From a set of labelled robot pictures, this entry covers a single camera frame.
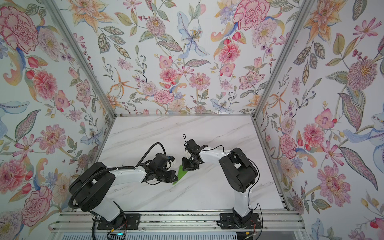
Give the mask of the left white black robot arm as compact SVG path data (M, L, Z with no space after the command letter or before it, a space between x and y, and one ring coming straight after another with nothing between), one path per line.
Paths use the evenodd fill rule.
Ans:
M127 222L127 217L121 207L107 196L110 188L128 183L148 183L152 180L174 183L178 180L176 171L170 169L174 160L173 156L156 154L153 160L137 167L108 168L97 162L70 185L68 206L99 216L109 225L119 228Z

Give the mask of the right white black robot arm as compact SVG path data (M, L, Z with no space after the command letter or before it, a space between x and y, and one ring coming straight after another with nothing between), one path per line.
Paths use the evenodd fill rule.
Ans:
M235 191L233 214L240 221L248 221L253 209L250 203L250 189L257 183L260 171L240 148L231 151L219 145L211 148L198 145L193 139L184 143L186 157L182 159L183 171L200 169L204 163L219 164L227 182Z

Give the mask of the green square paper sheet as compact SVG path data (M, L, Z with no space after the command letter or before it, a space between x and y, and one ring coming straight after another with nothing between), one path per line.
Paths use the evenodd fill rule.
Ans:
M188 171L184 170L183 165L180 165L178 170L178 175L177 175L178 179L173 183L173 185L175 185L178 181L180 181L187 173Z

